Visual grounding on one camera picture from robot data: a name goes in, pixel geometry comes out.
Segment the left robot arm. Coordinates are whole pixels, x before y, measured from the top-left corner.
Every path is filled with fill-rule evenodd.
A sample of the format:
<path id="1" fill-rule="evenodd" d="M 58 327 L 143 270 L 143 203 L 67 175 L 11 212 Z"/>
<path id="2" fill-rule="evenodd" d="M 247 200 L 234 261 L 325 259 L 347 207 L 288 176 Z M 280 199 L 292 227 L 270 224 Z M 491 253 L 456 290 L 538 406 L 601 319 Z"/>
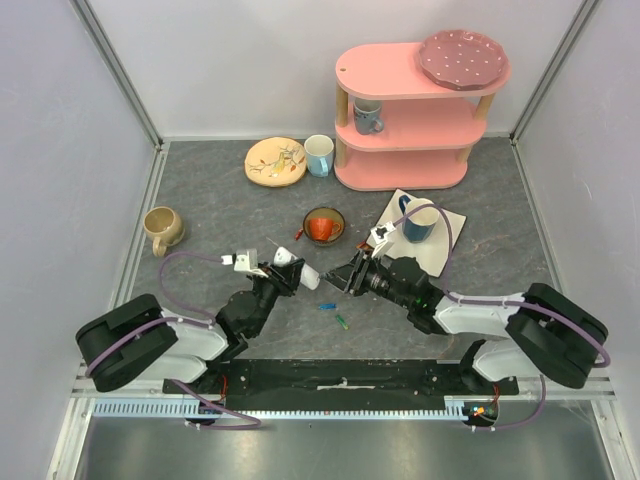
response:
<path id="1" fill-rule="evenodd" d="M 296 293 L 305 267 L 299 258 L 276 265 L 252 260 L 248 253 L 196 257 L 232 266 L 252 287 L 234 293 L 215 315 L 202 310 L 201 320 L 171 314 L 145 293 L 82 326 L 75 341 L 97 391 L 111 392 L 144 376 L 211 392 L 220 378 L 216 365 L 248 348 L 277 299 Z"/>

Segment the white remote control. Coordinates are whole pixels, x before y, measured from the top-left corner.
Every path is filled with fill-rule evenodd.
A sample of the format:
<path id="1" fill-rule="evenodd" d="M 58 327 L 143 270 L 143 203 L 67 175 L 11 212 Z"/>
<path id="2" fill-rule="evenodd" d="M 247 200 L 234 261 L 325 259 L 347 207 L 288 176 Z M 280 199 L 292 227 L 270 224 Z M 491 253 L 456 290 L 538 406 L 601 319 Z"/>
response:
<path id="1" fill-rule="evenodd" d="M 282 270 L 282 275 L 290 280 L 294 287 L 302 285 L 309 290 L 316 290 L 319 287 L 319 272 L 283 246 L 277 248 L 273 265 Z"/>

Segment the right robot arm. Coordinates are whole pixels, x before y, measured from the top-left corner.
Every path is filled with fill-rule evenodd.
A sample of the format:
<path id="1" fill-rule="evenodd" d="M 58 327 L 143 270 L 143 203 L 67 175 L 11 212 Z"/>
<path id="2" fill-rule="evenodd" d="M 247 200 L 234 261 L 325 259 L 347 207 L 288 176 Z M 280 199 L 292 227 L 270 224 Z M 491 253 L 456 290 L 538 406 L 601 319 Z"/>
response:
<path id="1" fill-rule="evenodd" d="M 560 292 L 534 283 L 523 293 L 503 297 L 463 296 L 433 285 L 416 259 L 389 264 L 360 251 L 324 276 L 354 297 L 375 294 L 402 308 L 425 334 L 475 333 L 458 368 L 467 392 L 483 392 L 509 377 L 543 375 L 580 389 L 594 368 L 606 365 L 607 327 Z"/>

